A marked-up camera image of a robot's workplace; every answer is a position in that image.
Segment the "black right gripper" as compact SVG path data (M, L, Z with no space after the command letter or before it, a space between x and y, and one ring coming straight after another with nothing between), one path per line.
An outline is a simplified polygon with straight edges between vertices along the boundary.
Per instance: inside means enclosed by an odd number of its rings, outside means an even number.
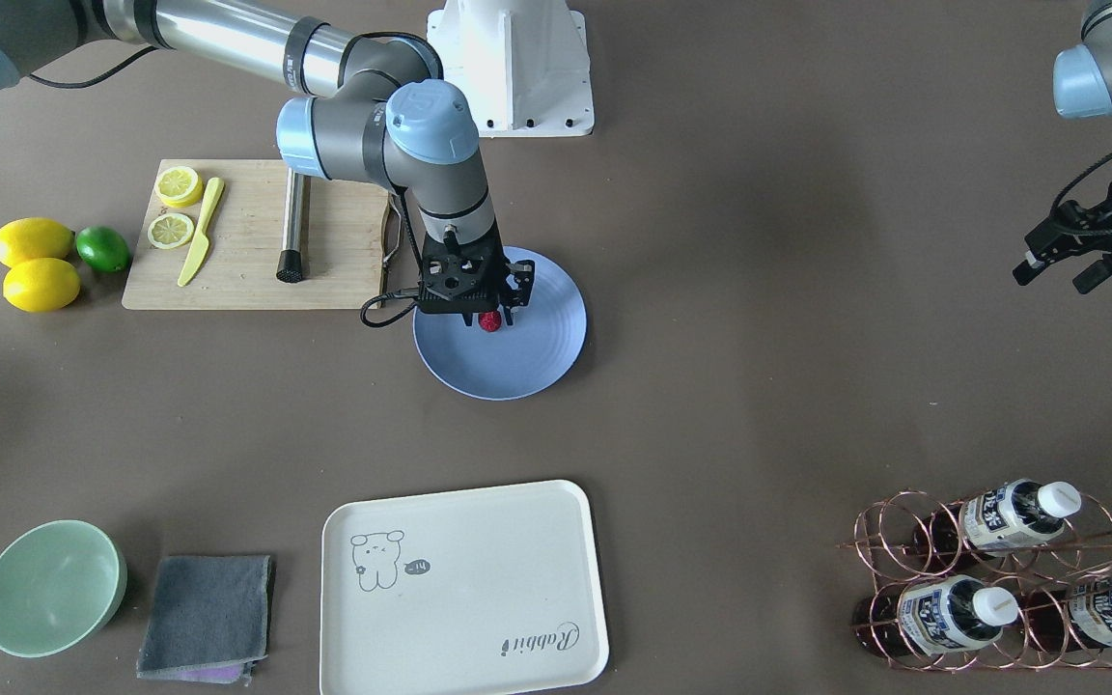
M471 328L480 324L480 312L506 305L506 324L513 326L513 308L530 302L535 274L535 264L507 264L497 232L456 250L427 236L421 246L418 311L463 314L463 324Z

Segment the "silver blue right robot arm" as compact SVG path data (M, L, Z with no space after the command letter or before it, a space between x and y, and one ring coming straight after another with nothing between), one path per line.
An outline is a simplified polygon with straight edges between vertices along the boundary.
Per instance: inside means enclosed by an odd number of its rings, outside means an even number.
M464 324L530 300L535 265L500 241L467 97L414 34L349 34L255 1L0 1L0 91L89 42L212 59L287 85L275 141L292 171L375 183L421 216L418 311Z

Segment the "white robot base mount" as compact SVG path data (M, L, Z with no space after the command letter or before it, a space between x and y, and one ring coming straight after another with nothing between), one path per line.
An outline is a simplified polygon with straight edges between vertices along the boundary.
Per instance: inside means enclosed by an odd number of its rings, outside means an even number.
M586 17L565 1L446 1L428 14L427 41L483 138L593 132Z

